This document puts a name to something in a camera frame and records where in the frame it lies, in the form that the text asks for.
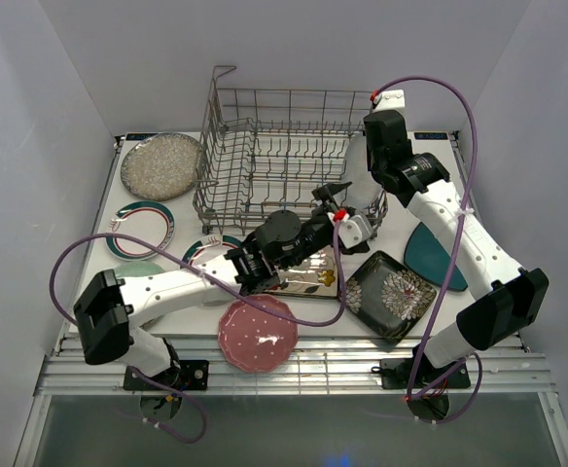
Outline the white oval plate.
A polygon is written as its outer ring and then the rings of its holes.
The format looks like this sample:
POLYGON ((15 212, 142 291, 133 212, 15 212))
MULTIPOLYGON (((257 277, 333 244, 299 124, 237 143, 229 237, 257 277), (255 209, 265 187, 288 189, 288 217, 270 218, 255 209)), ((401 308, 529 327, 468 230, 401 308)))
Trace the white oval plate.
POLYGON ((351 183, 346 190, 345 201, 357 209, 370 207, 382 193, 382 188, 368 170, 367 143, 364 134, 359 133, 351 138, 345 151, 344 162, 345 169, 341 181, 351 183))

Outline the teal square plate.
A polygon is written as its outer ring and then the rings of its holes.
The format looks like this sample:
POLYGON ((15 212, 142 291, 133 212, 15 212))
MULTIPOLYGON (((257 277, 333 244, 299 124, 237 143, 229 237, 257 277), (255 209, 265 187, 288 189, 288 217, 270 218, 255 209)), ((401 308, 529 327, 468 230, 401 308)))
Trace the teal square plate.
POLYGON ((404 265, 429 283, 441 287, 449 255, 431 231, 419 223, 411 233, 404 253, 404 265))

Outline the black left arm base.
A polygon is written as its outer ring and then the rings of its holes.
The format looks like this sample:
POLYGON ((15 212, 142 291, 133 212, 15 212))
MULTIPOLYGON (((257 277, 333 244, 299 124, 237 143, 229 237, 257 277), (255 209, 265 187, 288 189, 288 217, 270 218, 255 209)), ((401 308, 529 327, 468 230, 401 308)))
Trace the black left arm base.
POLYGON ((164 342, 171 356, 171 366, 155 376, 142 378, 131 369, 124 374, 123 390, 126 391, 155 391, 167 390, 172 393, 179 391, 205 391, 208 387, 208 360, 182 360, 174 347, 164 342))

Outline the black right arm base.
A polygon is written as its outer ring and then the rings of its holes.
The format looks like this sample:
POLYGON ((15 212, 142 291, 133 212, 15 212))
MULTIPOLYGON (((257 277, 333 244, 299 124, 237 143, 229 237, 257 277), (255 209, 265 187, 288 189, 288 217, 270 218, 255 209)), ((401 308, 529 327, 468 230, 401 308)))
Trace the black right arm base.
MULTIPOLYGON (((371 373, 380 377, 383 389, 406 389, 413 369, 414 357, 385 358, 371 368, 371 373)), ((414 380, 414 388, 423 388, 448 371, 450 365, 434 368, 423 357, 414 380)), ((436 385, 436 388, 467 389, 471 386, 467 367, 462 363, 452 374, 436 385)))

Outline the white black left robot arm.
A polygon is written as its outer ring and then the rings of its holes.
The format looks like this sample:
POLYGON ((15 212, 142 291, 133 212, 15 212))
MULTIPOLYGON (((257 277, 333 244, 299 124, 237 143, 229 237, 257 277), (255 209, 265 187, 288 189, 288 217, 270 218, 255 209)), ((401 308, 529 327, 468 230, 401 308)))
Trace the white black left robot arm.
POLYGON ((336 203, 344 188, 330 183, 315 189, 319 205, 306 221, 290 210, 272 212, 239 247, 205 263, 143 277, 96 273, 73 306, 86 363, 122 363, 157 388, 172 386, 179 376, 177 354, 143 324, 225 296, 262 293, 278 284, 280 271, 326 246, 346 254, 367 251, 373 228, 363 212, 336 203))

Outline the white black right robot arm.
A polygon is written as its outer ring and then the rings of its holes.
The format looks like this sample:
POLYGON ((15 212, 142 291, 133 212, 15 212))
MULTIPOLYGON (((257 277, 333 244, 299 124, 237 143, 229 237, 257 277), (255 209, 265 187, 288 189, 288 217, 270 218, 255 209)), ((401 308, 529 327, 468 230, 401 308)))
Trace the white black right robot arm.
POLYGON ((410 375, 434 386, 462 359, 530 326, 550 282, 500 247, 435 156, 413 152, 399 111, 371 111, 364 133, 373 180, 427 227, 450 255, 447 270, 461 272, 474 299, 448 327, 424 334, 415 351, 410 375))

